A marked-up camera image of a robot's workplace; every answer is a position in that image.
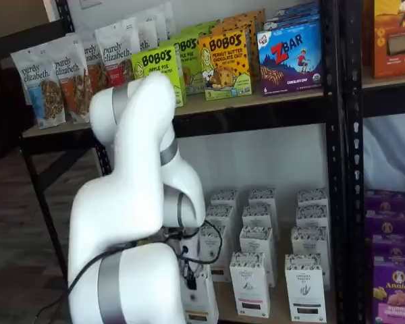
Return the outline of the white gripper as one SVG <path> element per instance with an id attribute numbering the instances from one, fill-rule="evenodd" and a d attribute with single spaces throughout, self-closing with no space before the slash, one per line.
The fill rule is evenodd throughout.
<path id="1" fill-rule="evenodd" d="M 179 253 L 183 257 L 199 260 L 200 236 L 179 239 Z M 184 270 L 185 285 L 189 290 L 197 290 L 196 278 L 193 271 L 199 268 L 198 263 L 179 260 L 180 270 Z"/>

